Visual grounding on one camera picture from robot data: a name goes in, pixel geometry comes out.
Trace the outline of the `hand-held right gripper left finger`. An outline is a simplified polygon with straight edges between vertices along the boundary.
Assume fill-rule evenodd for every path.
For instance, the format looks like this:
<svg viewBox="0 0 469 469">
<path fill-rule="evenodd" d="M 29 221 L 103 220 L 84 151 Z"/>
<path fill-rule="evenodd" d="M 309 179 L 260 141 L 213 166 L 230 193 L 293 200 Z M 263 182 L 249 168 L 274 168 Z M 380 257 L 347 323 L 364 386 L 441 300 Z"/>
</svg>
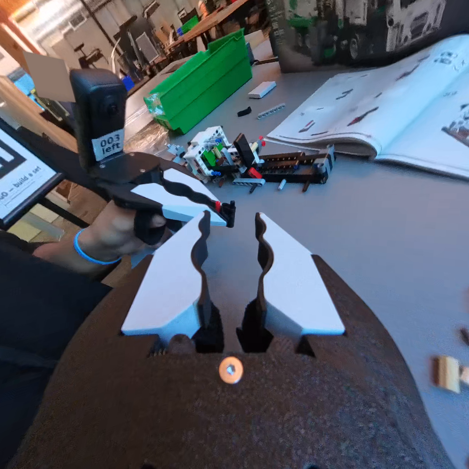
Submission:
<svg viewBox="0 0 469 469">
<path fill-rule="evenodd" d="M 155 251 L 122 334 L 192 337 L 209 325 L 212 303 L 203 271 L 209 235 L 210 215 L 204 211 Z"/>
</svg>

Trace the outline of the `black red lego connector assembly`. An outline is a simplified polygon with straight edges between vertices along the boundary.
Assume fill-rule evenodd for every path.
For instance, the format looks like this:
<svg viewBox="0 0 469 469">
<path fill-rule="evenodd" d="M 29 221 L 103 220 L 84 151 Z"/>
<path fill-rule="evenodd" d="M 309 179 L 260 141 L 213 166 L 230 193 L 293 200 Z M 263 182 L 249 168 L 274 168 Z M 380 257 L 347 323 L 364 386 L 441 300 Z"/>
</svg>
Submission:
<svg viewBox="0 0 469 469">
<path fill-rule="evenodd" d="M 220 218 L 226 222 L 226 227 L 234 227 L 236 213 L 236 205 L 234 200 L 231 200 L 229 203 L 221 203 L 220 201 L 216 201 L 215 211 L 220 216 Z"/>
</svg>

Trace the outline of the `person's left forearm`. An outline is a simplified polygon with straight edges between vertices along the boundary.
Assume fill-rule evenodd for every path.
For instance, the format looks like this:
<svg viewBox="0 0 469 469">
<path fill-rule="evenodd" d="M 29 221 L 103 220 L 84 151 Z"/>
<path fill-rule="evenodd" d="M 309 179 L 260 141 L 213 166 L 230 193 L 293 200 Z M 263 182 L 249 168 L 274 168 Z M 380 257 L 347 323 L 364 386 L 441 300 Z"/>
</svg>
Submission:
<svg viewBox="0 0 469 469">
<path fill-rule="evenodd" d="M 82 259 L 73 248 L 73 237 L 66 238 L 57 243 L 43 243 L 38 245 L 34 251 L 33 256 L 38 259 L 47 261 L 56 266 L 60 266 L 70 272 L 74 272 L 90 278 L 92 280 L 103 280 L 110 272 L 112 272 L 116 266 L 120 264 L 114 264 L 111 266 L 98 266 Z M 95 259 L 98 259 L 97 254 L 89 255 Z M 113 256 L 111 258 L 105 258 L 102 261 L 110 261 L 116 259 L 119 256 Z"/>
</svg>

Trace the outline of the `partly built lego truck model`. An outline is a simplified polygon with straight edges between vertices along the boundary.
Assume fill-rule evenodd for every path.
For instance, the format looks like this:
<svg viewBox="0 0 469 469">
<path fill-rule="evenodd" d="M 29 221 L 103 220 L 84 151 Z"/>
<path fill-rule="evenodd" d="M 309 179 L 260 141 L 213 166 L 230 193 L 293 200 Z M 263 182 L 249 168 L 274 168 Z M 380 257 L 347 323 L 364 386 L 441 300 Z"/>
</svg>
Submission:
<svg viewBox="0 0 469 469">
<path fill-rule="evenodd" d="M 167 144 L 167 150 L 204 184 L 231 179 L 233 185 L 260 187 L 272 182 L 281 190 L 286 183 L 298 183 L 303 192 L 311 184 L 325 184 L 336 162 L 333 145 L 312 155 L 294 151 L 262 156 L 265 145 L 262 137 L 249 143 L 243 133 L 230 143 L 223 127 L 214 126 L 198 132 L 187 147 Z"/>
</svg>

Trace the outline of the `grey lego beam with holes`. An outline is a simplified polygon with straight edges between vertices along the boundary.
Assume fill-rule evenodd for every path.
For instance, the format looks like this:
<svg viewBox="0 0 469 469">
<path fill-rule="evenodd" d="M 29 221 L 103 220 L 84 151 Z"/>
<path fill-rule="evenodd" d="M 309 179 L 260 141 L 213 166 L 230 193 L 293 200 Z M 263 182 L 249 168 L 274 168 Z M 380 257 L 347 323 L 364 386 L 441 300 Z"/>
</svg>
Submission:
<svg viewBox="0 0 469 469">
<path fill-rule="evenodd" d="M 266 109 L 262 112 L 260 112 L 258 115 L 257 115 L 257 119 L 258 120 L 262 120 L 268 116 L 271 116 L 281 110 L 283 110 L 284 108 L 286 107 L 286 104 L 285 103 L 280 103 L 280 104 L 277 104 L 269 109 Z"/>
</svg>

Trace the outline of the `white lego panel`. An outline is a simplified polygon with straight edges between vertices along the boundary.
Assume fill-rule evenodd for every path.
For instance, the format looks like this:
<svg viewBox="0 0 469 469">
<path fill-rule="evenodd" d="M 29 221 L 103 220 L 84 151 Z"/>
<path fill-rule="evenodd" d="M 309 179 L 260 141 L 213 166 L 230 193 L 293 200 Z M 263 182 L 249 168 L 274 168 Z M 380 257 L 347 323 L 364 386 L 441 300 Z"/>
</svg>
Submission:
<svg viewBox="0 0 469 469">
<path fill-rule="evenodd" d="M 264 81 L 248 93 L 249 99 L 262 99 L 277 86 L 275 81 Z"/>
</svg>

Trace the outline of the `pile of small lego pins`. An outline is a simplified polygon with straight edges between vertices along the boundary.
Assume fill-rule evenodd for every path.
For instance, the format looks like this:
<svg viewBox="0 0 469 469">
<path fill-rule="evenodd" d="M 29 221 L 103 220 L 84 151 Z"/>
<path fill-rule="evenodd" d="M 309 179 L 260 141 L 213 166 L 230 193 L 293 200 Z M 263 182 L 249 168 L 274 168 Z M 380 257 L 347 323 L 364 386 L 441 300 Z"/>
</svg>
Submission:
<svg viewBox="0 0 469 469">
<path fill-rule="evenodd" d="M 432 385 L 452 394 L 468 388 L 468 322 L 432 335 L 429 374 Z"/>
</svg>

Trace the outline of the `dark lego set box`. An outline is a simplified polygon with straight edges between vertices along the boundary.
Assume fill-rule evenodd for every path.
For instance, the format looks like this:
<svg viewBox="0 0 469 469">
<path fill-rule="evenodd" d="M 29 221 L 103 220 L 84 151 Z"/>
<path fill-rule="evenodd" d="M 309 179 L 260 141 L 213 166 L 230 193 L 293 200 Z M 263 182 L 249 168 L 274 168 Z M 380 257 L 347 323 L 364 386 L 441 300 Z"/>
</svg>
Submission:
<svg viewBox="0 0 469 469">
<path fill-rule="evenodd" d="M 388 65 L 469 28 L 467 0 L 269 0 L 266 6 L 283 73 Z"/>
</svg>

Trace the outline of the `person's left hand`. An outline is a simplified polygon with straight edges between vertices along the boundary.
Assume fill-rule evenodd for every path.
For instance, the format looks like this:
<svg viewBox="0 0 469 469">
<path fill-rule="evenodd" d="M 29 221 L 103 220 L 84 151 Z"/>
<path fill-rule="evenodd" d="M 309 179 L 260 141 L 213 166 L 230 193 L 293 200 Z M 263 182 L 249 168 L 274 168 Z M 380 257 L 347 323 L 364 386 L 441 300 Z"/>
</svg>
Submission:
<svg viewBox="0 0 469 469">
<path fill-rule="evenodd" d="M 98 259 L 102 260 L 113 256 L 130 256 L 139 261 L 145 255 L 152 254 L 173 236 L 162 216 L 150 214 L 149 227 L 163 229 L 162 237 L 155 244 L 144 243 L 135 231 L 137 214 L 136 210 L 121 208 L 110 202 L 97 219 L 81 233 L 81 248 L 88 255 L 97 254 Z"/>
</svg>

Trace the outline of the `clear plastic bag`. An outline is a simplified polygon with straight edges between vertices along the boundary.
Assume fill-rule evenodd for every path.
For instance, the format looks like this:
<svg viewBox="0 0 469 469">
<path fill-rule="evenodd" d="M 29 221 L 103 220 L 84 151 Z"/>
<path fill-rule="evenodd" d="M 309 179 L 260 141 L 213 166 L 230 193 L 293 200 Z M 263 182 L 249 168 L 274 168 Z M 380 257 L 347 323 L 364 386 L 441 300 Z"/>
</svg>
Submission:
<svg viewBox="0 0 469 469">
<path fill-rule="evenodd" d="M 124 147 L 127 151 L 157 154 L 169 143 L 168 130 L 150 114 L 142 95 L 134 93 L 127 98 Z"/>
</svg>

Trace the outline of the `blue wristband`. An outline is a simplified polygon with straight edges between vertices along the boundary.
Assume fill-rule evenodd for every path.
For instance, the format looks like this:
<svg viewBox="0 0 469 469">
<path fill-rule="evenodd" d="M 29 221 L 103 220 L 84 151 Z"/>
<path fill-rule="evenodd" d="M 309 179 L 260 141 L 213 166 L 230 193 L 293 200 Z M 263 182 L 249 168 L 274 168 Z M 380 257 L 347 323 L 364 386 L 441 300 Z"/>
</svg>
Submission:
<svg viewBox="0 0 469 469">
<path fill-rule="evenodd" d="M 81 229 L 80 231 L 77 232 L 77 234 L 73 238 L 73 248 L 82 259 L 92 264 L 98 265 L 98 266 L 111 266 L 111 265 L 119 263 L 122 260 L 122 257 L 117 257 L 116 259 L 113 259 L 110 261 L 102 261 L 99 259 L 95 259 L 89 256 L 86 252 L 84 252 L 79 244 L 79 237 L 81 233 L 85 230 L 86 230 L 85 228 Z"/>
</svg>

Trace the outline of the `black framed sign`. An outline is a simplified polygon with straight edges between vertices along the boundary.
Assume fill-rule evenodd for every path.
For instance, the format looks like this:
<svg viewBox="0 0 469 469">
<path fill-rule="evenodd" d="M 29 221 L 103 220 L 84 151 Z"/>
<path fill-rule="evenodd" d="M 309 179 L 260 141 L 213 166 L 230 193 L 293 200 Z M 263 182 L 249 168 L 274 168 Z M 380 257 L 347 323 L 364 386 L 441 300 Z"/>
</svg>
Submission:
<svg viewBox="0 0 469 469">
<path fill-rule="evenodd" d="M 18 130 L 0 123 L 0 227 L 9 230 L 64 180 L 42 161 Z"/>
</svg>

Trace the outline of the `green storage bin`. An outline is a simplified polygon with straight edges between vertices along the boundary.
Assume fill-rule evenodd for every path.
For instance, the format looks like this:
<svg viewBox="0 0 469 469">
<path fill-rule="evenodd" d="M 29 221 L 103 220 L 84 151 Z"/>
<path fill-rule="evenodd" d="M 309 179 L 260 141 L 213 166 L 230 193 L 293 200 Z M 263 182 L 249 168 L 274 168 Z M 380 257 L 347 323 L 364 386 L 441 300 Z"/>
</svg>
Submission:
<svg viewBox="0 0 469 469">
<path fill-rule="evenodd" d="M 158 84 L 144 102 L 152 118 L 186 134 L 252 79 L 244 30 L 208 44 Z"/>
</svg>

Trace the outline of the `person's dark clothing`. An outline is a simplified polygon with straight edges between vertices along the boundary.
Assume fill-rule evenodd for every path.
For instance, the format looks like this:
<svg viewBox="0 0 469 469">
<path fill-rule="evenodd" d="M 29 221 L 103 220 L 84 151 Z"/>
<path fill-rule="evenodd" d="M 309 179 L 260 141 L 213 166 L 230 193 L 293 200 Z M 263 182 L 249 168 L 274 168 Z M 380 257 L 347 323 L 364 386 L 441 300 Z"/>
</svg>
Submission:
<svg viewBox="0 0 469 469">
<path fill-rule="evenodd" d="M 1 230 L 0 463 L 32 424 L 65 348 L 111 287 L 33 256 L 39 247 Z"/>
</svg>

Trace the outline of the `wooden background table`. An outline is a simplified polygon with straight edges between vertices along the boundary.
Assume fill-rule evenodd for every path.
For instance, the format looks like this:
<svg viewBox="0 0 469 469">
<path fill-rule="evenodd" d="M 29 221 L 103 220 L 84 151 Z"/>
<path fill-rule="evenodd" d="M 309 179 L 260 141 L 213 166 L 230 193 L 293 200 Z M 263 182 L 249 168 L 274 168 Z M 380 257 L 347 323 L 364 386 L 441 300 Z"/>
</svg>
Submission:
<svg viewBox="0 0 469 469">
<path fill-rule="evenodd" d="M 248 18 L 251 10 L 258 8 L 258 1 L 217 1 L 217 4 L 214 3 L 214 7 L 213 12 L 208 13 L 177 40 L 166 45 L 165 53 L 167 56 L 178 53 L 188 54 L 186 52 L 187 44 L 197 38 L 203 38 L 203 46 L 207 47 L 208 43 L 213 41 L 212 30 L 215 30 L 216 38 L 224 37 L 239 29 L 245 30 L 249 26 Z"/>
</svg>

